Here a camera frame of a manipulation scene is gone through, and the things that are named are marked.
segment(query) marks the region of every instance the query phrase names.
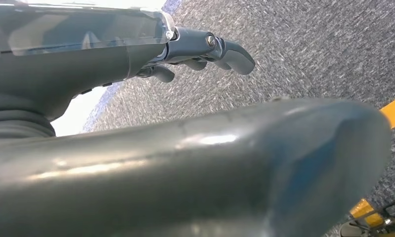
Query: screw head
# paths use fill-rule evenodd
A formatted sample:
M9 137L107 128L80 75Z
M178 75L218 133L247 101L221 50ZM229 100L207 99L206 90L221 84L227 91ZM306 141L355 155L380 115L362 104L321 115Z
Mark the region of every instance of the screw head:
M167 39L169 39L169 40L171 40L174 37L174 33L171 31L167 31L165 33L165 35L166 35Z
M214 48L216 46L216 39L214 36L207 36L206 43L209 47Z

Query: gray carpet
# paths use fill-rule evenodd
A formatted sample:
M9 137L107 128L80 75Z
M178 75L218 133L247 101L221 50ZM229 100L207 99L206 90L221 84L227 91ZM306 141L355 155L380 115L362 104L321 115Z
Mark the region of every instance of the gray carpet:
M92 131L188 118L276 96L347 98L377 108L395 99L395 0L184 0L174 17L180 26L240 42L257 68L238 76L214 66L202 72L175 67L176 79L168 84L131 79ZM393 143L393 160L367 196L374 206L395 199L395 130Z

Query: clear plastic cover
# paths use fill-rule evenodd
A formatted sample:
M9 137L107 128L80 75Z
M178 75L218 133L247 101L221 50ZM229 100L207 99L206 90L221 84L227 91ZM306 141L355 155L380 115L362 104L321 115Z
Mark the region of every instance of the clear plastic cover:
M169 14L126 2L0 0L0 54L160 44L174 30Z

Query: bolt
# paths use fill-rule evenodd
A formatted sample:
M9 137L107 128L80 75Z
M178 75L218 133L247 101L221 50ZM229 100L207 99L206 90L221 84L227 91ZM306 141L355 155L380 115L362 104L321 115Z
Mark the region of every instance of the bolt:
M174 33L171 32L171 31L167 31L167 32L165 33L165 35L167 36L167 39L171 40L171 39L173 38L173 36L174 36Z
M206 43L209 47L214 48L216 46L216 39L214 36L207 36Z

